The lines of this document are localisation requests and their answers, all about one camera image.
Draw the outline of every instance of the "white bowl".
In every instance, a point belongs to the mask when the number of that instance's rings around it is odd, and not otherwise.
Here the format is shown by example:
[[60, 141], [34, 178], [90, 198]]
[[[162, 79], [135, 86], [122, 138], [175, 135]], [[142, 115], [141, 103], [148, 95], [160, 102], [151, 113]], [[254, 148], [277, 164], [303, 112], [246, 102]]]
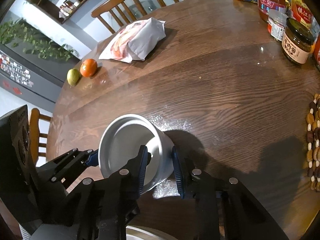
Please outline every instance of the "white bowl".
[[126, 165], [146, 145], [151, 161], [146, 169], [143, 193], [168, 178], [173, 172], [170, 138], [137, 114], [115, 119], [105, 130], [99, 145], [99, 167], [104, 178]]

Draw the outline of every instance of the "jar label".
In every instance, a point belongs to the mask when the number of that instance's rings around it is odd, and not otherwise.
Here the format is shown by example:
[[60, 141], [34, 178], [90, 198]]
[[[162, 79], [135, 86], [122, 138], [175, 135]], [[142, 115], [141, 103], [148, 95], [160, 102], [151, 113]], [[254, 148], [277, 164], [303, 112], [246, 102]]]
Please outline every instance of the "jar label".
[[309, 53], [295, 45], [285, 33], [282, 39], [282, 48], [286, 51], [290, 58], [300, 64], [304, 64], [309, 57]]
[[258, 8], [260, 11], [262, 11], [266, 15], [268, 15], [268, 12], [270, 9], [274, 9], [282, 13], [285, 13], [284, 5], [270, 1], [270, 0], [258, 0]]
[[272, 37], [274, 37], [278, 41], [282, 41], [283, 34], [284, 34], [284, 28], [280, 24], [276, 24], [273, 19], [269, 17], [268, 20], [268, 31], [271, 34]]

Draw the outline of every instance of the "orange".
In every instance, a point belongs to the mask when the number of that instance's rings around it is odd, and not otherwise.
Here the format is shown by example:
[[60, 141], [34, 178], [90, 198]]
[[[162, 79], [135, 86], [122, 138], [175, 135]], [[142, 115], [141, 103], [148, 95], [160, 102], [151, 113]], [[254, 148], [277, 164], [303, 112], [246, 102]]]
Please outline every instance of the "orange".
[[91, 77], [94, 75], [97, 69], [98, 69], [97, 62], [94, 59], [89, 58], [82, 63], [80, 67], [80, 73], [84, 77]]

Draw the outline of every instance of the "chinese characters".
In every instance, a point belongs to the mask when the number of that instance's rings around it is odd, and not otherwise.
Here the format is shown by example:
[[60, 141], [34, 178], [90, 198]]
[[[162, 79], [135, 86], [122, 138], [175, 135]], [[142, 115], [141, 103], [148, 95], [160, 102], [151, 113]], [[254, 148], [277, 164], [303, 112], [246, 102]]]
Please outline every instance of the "chinese characters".
[[292, 56], [298, 56], [299, 54], [295, 45], [287, 37], [284, 38], [284, 49]]
[[311, 22], [311, 13], [307, 12], [305, 8], [298, 6], [297, 11], [299, 15], [308, 23]]

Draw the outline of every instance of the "round wooden table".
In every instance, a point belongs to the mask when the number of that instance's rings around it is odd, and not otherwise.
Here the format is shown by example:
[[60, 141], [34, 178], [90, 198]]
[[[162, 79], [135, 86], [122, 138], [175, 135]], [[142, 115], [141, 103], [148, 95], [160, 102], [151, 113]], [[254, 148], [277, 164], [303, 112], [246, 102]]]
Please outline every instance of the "round wooden table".
[[[110, 37], [86, 57], [102, 66], [98, 74], [63, 86], [47, 159], [74, 147], [97, 149], [112, 120], [140, 114], [198, 168], [237, 177], [288, 237], [299, 239], [320, 208], [305, 161], [308, 104], [320, 92], [312, 61], [297, 67], [287, 60], [253, 3], [185, 0], [149, 17], [166, 21], [167, 37], [145, 61], [98, 60]], [[98, 167], [76, 183], [85, 177], [102, 179]], [[148, 192], [138, 204], [141, 215], [132, 224], [193, 239], [193, 201]]]

